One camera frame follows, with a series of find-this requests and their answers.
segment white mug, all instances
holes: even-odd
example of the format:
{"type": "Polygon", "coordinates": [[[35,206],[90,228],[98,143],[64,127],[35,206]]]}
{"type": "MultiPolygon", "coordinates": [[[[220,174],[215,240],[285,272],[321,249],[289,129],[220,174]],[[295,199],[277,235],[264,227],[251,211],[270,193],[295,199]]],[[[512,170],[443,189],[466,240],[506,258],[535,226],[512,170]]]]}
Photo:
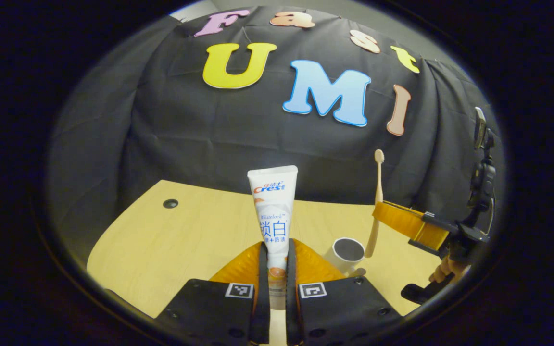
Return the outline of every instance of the white mug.
{"type": "Polygon", "coordinates": [[[324,258],[345,276],[350,276],[365,258],[365,247],[356,239],[339,238],[332,243],[324,258]]]}

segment wooden table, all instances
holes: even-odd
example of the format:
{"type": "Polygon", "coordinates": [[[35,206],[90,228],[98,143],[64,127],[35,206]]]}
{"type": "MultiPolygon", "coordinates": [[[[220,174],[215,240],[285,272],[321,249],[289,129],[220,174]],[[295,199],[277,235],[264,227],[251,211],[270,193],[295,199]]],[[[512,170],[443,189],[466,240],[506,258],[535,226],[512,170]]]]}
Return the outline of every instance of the wooden table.
{"type": "MultiPolygon", "coordinates": [[[[323,255],[333,241],[350,237],[367,243],[373,206],[294,201],[290,238],[323,255]]],[[[88,273],[105,289],[150,317],[157,317],[187,280],[208,280],[247,247],[262,241],[251,194],[161,180],[108,227],[93,248],[88,273]],[[163,202],[178,200],[176,208],[163,202]]],[[[440,259],[407,243],[406,236],[380,224],[372,258],[358,267],[402,315],[418,304],[401,289],[424,287],[440,259]]],[[[271,311],[271,344],[285,345],[283,311],[271,311]]]]}

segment toothbrush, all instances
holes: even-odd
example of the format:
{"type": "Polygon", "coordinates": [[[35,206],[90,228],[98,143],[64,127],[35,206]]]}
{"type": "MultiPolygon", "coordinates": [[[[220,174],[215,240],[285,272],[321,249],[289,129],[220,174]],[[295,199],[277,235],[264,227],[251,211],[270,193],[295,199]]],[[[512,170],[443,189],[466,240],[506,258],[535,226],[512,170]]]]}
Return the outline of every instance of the toothbrush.
{"type": "MultiPolygon", "coordinates": [[[[381,150],[376,150],[374,157],[378,163],[378,188],[376,189],[376,204],[384,201],[384,195],[382,193],[382,163],[384,162],[384,153],[381,150]]],[[[376,249],[376,241],[378,240],[378,228],[380,222],[374,218],[373,226],[371,227],[371,234],[369,235],[369,242],[365,250],[365,257],[369,258],[373,255],[373,251],[376,249]]]]}

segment yellow letter u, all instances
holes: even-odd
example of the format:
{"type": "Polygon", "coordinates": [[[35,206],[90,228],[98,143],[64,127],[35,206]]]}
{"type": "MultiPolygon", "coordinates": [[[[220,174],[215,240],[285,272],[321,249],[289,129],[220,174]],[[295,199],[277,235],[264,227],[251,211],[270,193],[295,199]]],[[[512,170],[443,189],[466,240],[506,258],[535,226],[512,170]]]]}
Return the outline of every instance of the yellow letter u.
{"type": "Polygon", "coordinates": [[[216,88],[242,88],[252,85],[262,77],[268,53],[277,49],[277,46],[270,43],[249,44],[247,48],[251,49],[251,57],[247,70],[240,74],[229,74],[226,72],[228,60],[232,52],[238,48],[239,45],[236,43],[223,43],[210,46],[206,50],[209,57],[202,73],[205,83],[216,88]]]}

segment black phone mount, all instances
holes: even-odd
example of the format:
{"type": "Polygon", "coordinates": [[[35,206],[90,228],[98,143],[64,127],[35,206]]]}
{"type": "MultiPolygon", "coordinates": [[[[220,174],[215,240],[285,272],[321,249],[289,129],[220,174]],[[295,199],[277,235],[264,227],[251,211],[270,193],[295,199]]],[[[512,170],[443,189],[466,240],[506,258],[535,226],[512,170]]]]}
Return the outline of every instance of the black phone mount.
{"type": "MultiPolygon", "coordinates": [[[[494,179],[496,176],[495,166],[491,157],[491,148],[495,145],[495,140],[490,129],[486,127],[484,114],[479,107],[476,107],[477,120],[474,131],[474,150],[483,149],[484,158],[481,162],[475,164],[470,180],[470,196],[467,201],[468,208],[471,209],[468,217],[463,221],[447,222],[437,218],[434,214],[426,212],[422,220],[447,230],[450,234],[440,246],[439,250],[429,249],[428,247],[410,240],[409,243],[432,254],[444,258],[449,254],[450,259],[454,261],[466,261],[471,250],[479,243],[487,243],[489,240],[489,230],[491,229],[493,216],[495,215],[495,193],[494,179]],[[491,219],[486,231],[476,227],[476,223],[481,213],[491,211],[491,219]]],[[[407,300],[423,304],[437,292],[443,289],[452,280],[453,274],[449,274],[444,281],[440,283],[430,283],[422,288],[415,284],[409,284],[403,288],[401,295],[407,300]]]]}

